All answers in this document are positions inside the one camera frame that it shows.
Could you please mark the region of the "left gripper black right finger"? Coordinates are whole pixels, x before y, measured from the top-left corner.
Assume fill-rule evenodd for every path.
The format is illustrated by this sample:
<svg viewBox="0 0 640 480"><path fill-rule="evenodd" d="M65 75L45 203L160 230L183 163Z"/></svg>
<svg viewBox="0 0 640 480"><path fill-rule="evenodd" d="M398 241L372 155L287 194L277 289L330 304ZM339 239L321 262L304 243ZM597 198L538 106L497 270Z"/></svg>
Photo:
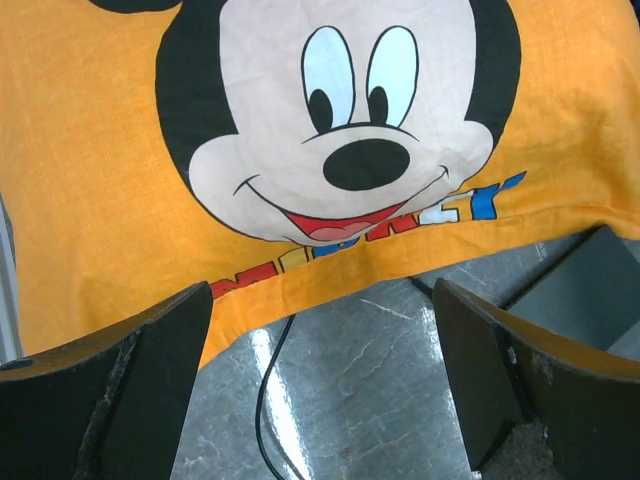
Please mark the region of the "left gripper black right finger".
<svg viewBox="0 0 640 480"><path fill-rule="evenodd" d="M439 341L471 469L537 421L565 479L639 476L639 364L580 344L437 280Z"/></svg>

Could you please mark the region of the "black network switch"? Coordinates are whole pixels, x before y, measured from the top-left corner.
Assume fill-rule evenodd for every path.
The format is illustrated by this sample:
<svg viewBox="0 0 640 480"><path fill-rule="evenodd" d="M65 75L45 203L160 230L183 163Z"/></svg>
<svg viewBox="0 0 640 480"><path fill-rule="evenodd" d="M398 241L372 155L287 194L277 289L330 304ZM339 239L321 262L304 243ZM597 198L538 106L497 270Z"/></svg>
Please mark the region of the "black network switch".
<svg viewBox="0 0 640 480"><path fill-rule="evenodd" d="M603 226L506 310L554 334L637 361L639 260Z"/></svg>

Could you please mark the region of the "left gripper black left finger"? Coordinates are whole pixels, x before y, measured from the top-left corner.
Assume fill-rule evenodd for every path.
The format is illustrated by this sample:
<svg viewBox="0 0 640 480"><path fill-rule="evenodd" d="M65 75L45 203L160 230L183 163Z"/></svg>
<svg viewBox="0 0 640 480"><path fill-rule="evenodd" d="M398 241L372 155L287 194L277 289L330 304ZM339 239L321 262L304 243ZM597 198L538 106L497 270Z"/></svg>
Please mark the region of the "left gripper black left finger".
<svg viewBox="0 0 640 480"><path fill-rule="evenodd" d="M2 478L169 478L212 308L200 282L2 365Z"/></svg>

